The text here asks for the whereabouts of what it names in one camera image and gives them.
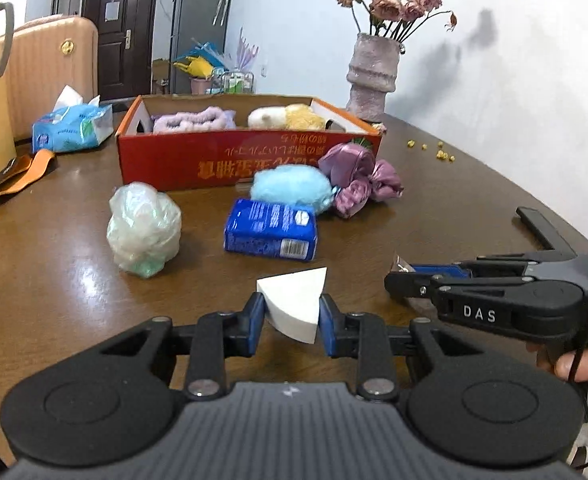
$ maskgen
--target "refrigerator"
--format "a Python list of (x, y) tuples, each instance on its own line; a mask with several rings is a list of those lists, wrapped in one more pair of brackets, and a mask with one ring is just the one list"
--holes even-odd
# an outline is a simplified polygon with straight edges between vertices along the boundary
[[(171, 20), (171, 61), (189, 52), (195, 46), (195, 41), (199, 43), (210, 41), (216, 45), (221, 54), (223, 53), (227, 33), (227, 16), (223, 17), (221, 25), (221, 15), (225, 7), (223, 1), (216, 25), (213, 25), (218, 1), (174, 0)], [(170, 94), (191, 94), (189, 75), (176, 69), (173, 65), (170, 67), (169, 90)]]

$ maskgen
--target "barcode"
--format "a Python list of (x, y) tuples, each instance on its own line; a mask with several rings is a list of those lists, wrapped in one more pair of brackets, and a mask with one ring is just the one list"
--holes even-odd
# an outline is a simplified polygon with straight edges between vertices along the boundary
[(285, 238), (280, 243), (280, 256), (286, 258), (299, 258), (304, 260), (307, 256), (307, 250), (309, 248), (309, 242), (303, 242), (301, 240), (290, 240)]

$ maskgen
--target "open box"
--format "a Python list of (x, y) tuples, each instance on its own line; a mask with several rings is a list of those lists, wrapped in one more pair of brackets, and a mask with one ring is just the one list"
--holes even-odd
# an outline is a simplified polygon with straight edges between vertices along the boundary
[[(310, 105), (327, 120), (323, 131), (250, 130), (256, 108)], [(237, 130), (152, 134), (151, 116), (200, 112), (209, 106), (235, 110)], [(312, 97), (217, 94), (138, 96), (116, 132), (123, 183), (145, 182), (161, 191), (227, 186), (280, 164), (309, 164), (329, 148), (359, 142), (378, 153), (378, 130), (344, 110)]]

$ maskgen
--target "purple scrunchie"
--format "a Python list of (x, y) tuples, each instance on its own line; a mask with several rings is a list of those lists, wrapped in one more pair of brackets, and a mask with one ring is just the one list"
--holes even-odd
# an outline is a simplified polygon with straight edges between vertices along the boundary
[(341, 188), (334, 207), (349, 218), (359, 212), (368, 199), (386, 200), (403, 194), (401, 179), (386, 160), (376, 160), (367, 148), (354, 142), (338, 144), (318, 161), (318, 168), (331, 185)]

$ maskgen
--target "peach suitcase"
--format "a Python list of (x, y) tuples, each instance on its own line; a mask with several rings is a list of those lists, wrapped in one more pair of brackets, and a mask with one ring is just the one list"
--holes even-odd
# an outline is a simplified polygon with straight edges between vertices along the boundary
[(79, 16), (46, 16), (16, 29), (6, 78), (15, 140), (52, 111), (65, 85), (85, 102), (98, 93), (98, 31)]

